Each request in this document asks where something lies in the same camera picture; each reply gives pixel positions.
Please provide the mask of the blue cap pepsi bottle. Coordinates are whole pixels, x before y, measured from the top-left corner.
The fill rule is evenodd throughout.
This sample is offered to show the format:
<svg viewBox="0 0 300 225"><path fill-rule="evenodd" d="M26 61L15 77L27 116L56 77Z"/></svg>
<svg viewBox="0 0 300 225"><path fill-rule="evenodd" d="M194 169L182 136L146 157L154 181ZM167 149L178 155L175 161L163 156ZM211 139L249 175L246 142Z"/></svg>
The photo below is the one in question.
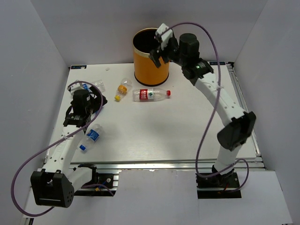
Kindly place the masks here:
<svg viewBox="0 0 300 225"><path fill-rule="evenodd" d="M86 133L81 145L79 146L79 149L82 152L87 152L88 150L91 150L97 140L101 138L103 135L103 128L99 124L94 124L91 129Z"/></svg>

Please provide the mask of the red label water bottle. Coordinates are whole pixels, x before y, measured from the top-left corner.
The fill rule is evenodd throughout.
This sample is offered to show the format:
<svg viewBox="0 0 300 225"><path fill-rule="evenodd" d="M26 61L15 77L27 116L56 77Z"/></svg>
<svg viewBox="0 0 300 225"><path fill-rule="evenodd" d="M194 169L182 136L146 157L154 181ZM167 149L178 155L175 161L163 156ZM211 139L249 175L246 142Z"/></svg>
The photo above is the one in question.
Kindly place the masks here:
<svg viewBox="0 0 300 225"><path fill-rule="evenodd" d="M135 102L155 102L168 99L171 96L170 90L163 89L136 89L133 90L133 101Z"/></svg>

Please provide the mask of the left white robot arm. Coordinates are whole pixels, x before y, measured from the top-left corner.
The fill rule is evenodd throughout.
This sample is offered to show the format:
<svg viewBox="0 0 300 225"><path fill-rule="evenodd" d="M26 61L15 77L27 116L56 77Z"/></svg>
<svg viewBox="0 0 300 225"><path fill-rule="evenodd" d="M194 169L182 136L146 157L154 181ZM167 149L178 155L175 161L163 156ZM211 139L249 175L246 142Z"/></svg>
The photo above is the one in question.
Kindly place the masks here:
<svg viewBox="0 0 300 225"><path fill-rule="evenodd" d="M41 171L34 171L30 178L37 205L67 208L77 190L85 185L94 187L98 184L95 165L82 164L73 172L69 167L76 149L87 152L100 138L102 127L99 124L90 127L88 123L106 103L106 98L95 87L73 92L63 123L62 142L55 146Z"/></svg>

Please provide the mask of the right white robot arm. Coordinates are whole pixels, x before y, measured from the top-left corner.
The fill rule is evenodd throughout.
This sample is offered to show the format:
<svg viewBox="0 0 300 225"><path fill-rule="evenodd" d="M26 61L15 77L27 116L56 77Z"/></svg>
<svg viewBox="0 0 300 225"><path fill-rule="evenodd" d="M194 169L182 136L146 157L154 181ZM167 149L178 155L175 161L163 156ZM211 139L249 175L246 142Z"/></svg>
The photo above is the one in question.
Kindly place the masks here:
<svg viewBox="0 0 300 225"><path fill-rule="evenodd" d="M223 123L217 140L220 150L212 168L212 183L217 187L224 186L233 171L233 166L242 145L251 136L256 115L246 112L229 96L220 84L220 75L215 75L211 65L200 58L199 41L194 34L185 33L176 40L173 34L155 35L160 46L150 51L150 59L159 68L169 61L181 66L183 75L195 86L214 107Z"/></svg>

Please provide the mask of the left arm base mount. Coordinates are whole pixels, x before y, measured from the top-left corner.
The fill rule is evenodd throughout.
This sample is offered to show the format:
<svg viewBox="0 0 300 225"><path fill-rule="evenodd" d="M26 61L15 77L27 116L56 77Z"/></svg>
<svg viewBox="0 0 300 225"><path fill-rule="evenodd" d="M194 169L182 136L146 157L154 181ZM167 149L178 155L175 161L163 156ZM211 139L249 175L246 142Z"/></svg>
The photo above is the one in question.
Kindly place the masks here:
<svg viewBox="0 0 300 225"><path fill-rule="evenodd" d="M89 168L92 171L91 180L75 192L75 196L113 197L117 188L117 174L101 172L96 165L79 164L77 168Z"/></svg>

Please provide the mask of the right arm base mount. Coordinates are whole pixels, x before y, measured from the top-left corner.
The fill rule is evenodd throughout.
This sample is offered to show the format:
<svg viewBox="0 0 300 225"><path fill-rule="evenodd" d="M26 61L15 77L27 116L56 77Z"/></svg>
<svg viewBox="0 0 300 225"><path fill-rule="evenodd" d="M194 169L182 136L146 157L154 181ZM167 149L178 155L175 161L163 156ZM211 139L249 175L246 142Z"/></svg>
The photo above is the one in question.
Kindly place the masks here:
<svg viewBox="0 0 300 225"><path fill-rule="evenodd" d="M240 199L241 191L238 175L234 172L225 178L219 175L211 178L201 178L196 175L198 199Z"/></svg>

